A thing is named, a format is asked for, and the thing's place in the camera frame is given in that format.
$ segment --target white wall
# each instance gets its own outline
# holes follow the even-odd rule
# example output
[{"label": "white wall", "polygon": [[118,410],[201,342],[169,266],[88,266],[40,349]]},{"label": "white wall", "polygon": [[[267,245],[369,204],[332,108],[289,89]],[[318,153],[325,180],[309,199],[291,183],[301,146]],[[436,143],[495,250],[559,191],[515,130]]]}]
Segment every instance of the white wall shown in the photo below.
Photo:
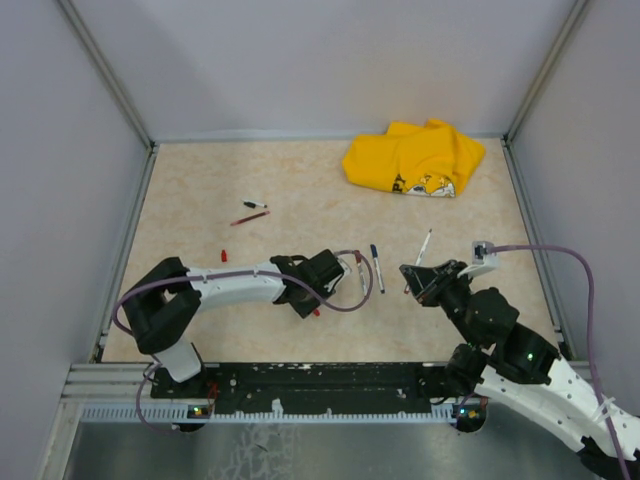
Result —
[{"label": "white wall", "polygon": [[142,145],[51,0],[0,4],[0,477],[33,478]]},{"label": "white wall", "polygon": [[[545,242],[573,247],[596,279],[596,359],[606,393],[640,413],[640,2],[596,0],[515,151]],[[586,281],[554,255],[578,354]]]},{"label": "white wall", "polygon": [[75,0],[157,140],[502,134],[572,3]]}]

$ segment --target yellow towel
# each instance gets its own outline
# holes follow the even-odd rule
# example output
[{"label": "yellow towel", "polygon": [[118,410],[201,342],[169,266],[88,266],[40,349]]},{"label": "yellow towel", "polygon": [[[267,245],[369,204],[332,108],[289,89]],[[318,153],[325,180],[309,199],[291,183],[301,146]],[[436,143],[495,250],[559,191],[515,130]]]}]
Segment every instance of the yellow towel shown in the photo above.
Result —
[{"label": "yellow towel", "polygon": [[384,135],[358,135],[342,161],[351,183],[385,192],[455,197],[484,157],[484,147],[451,125],[393,122]]}]

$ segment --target beige table surface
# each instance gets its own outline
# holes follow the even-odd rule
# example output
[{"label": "beige table surface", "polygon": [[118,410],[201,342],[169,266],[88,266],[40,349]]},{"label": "beige table surface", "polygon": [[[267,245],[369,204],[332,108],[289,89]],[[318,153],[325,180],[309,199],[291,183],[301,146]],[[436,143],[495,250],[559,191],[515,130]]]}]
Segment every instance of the beige table surface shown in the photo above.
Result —
[{"label": "beige table surface", "polygon": [[[444,361],[462,337],[440,309],[422,308],[404,295],[398,271],[413,263],[429,228],[424,265],[450,258],[470,261],[471,242],[526,243],[522,217],[497,139],[480,140],[487,154],[458,198],[378,192],[347,182],[341,159],[348,141],[166,144],[160,147],[126,269],[123,291],[160,260],[179,256],[193,267],[252,265],[277,254],[308,257],[330,248],[375,243],[387,293],[376,288],[355,313],[321,307],[300,319],[288,305],[242,304],[198,315],[187,329],[205,361],[355,362]],[[257,213],[270,215],[231,227]],[[501,254],[502,266],[474,280],[496,286],[520,312],[520,321],[555,343],[553,327],[530,253]],[[362,296],[354,267],[332,301],[353,305]],[[132,338],[114,326],[103,361],[147,360]]]}]

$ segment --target marker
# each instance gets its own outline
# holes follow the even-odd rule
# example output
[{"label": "marker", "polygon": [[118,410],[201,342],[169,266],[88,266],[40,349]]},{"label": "marker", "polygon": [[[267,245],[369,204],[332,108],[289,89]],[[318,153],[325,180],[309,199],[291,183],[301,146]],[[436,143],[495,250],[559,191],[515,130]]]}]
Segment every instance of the marker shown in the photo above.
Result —
[{"label": "marker", "polygon": [[254,202],[253,200],[242,200],[242,203],[249,208],[256,208],[256,207],[267,208],[266,203]]},{"label": "marker", "polygon": [[[429,240],[431,240],[431,229],[429,229],[429,233],[427,233],[427,238],[424,239],[424,243],[422,244],[422,248],[420,249],[420,253],[418,254],[418,258],[416,260],[416,267],[419,267],[422,263],[422,257],[424,257],[424,252],[427,251],[427,245],[429,245]],[[404,294],[409,293],[409,284],[404,287]]]},{"label": "marker", "polygon": [[376,275],[378,276],[380,293],[384,293],[384,282],[382,281],[382,272],[380,271],[380,262],[378,261],[378,249],[373,243],[371,244],[371,255],[373,255],[373,264],[376,267]]},{"label": "marker", "polygon": [[236,220],[231,224],[231,226],[240,225],[241,223],[248,222],[249,220],[253,220],[254,218],[264,217],[265,215],[269,215],[271,212],[267,210],[266,212],[256,213],[255,215],[251,215],[250,217],[241,218],[240,220]]},{"label": "marker", "polygon": [[356,250],[356,264],[358,265],[358,273],[360,274],[360,282],[362,283],[362,291],[367,296],[367,281],[364,279],[364,270],[362,269],[362,259],[360,258],[360,250]]}]

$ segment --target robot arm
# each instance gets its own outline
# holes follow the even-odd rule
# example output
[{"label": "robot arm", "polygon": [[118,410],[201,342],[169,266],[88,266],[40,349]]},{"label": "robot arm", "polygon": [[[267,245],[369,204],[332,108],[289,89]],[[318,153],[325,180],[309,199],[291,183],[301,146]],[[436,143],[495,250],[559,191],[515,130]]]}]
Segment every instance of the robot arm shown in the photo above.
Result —
[{"label": "robot arm", "polygon": [[609,416],[636,478],[640,419],[613,399],[600,406],[592,386],[559,351],[517,323],[518,310],[496,288],[471,292],[474,276],[498,266],[496,255],[487,253],[490,247],[475,242],[470,266],[450,260],[434,268],[400,267],[418,303],[441,307],[467,342],[455,349],[446,367],[448,380],[461,395],[475,392],[509,406],[553,433],[591,471],[617,479],[622,477],[605,424]]},{"label": "robot arm", "polygon": [[183,336],[195,315],[214,307],[265,301],[288,303],[305,318],[320,305],[319,300],[280,275],[306,283],[326,299],[350,272],[349,266],[330,250],[310,259],[300,255],[276,256],[251,267],[233,269],[185,267],[179,258],[172,257],[160,262],[132,290],[153,282],[188,278],[134,295],[124,302],[123,308],[140,353],[160,361],[176,382],[185,382],[203,368],[194,346]]}]

